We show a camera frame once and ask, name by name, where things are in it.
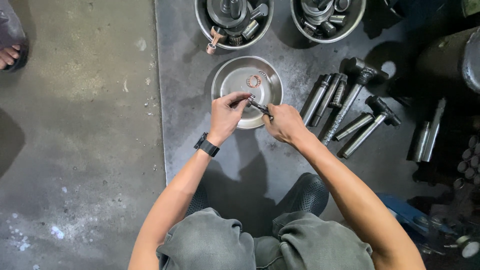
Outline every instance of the toe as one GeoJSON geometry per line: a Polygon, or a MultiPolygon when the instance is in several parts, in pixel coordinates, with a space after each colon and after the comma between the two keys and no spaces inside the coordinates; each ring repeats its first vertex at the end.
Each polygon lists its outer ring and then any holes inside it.
{"type": "Polygon", "coordinates": [[[0,70],[4,69],[7,67],[7,63],[5,63],[4,60],[0,59],[0,70]]]}
{"type": "Polygon", "coordinates": [[[13,57],[10,56],[10,54],[8,54],[5,50],[0,51],[0,58],[8,65],[13,65],[14,63],[13,57]]]}
{"type": "Polygon", "coordinates": [[[20,53],[18,53],[18,51],[14,48],[5,48],[4,50],[15,59],[18,59],[20,57],[20,53]]]}

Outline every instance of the black wristwatch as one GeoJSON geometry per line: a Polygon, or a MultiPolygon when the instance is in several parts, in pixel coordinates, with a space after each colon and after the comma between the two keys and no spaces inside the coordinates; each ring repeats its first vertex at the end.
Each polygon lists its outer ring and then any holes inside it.
{"type": "Polygon", "coordinates": [[[207,141],[207,132],[204,132],[204,134],[200,137],[200,140],[198,140],[197,144],[193,147],[195,149],[200,148],[201,150],[205,151],[210,157],[214,157],[217,152],[220,150],[220,148],[214,146],[212,143],[207,141]]]}

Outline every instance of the gray pants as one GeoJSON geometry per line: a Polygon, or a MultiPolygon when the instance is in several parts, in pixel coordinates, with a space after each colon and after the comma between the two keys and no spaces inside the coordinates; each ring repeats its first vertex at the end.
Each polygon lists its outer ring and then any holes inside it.
{"type": "Polygon", "coordinates": [[[25,33],[17,14],[8,0],[0,0],[0,50],[24,42],[25,33]]]}
{"type": "Polygon", "coordinates": [[[273,220],[273,235],[252,238],[212,208],[186,217],[158,247],[161,270],[371,269],[372,249],[350,229],[304,211],[273,220]]]}

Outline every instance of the foot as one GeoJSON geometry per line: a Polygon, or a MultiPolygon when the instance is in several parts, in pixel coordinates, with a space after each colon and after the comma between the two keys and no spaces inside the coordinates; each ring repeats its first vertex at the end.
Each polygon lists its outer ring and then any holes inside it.
{"type": "Polygon", "coordinates": [[[205,187],[202,184],[202,182],[200,182],[200,184],[198,184],[197,190],[195,191],[195,194],[193,194],[192,201],[188,206],[185,217],[190,216],[197,211],[200,211],[209,207],[210,206],[208,205],[207,191],[205,190],[205,187]]]}
{"type": "Polygon", "coordinates": [[[7,68],[15,63],[15,59],[20,58],[20,45],[13,45],[0,50],[0,70],[7,68]]]}
{"type": "Polygon", "coordinates": [[[296,190],[288,212],[307,211],[320,216],[328,203],[327,187],[316,174],[304,173],[292,187],[296,190]]]}

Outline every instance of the left hand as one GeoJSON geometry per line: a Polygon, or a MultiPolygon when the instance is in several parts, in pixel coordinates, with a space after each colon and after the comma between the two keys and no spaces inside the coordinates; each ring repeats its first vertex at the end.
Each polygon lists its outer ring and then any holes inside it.
{"type": "Polygon", "coordinates": [[[220,147],[220,145],[232,135],[241,119],[243,109],[248,104],[249,97],[250,93],[233,92],[212,101],[210,132],[207,136],[207,140],[210,143],[216,147],[220,147]],[[240,102],[232,109],[230,105],[236,101],[240,102]]]}

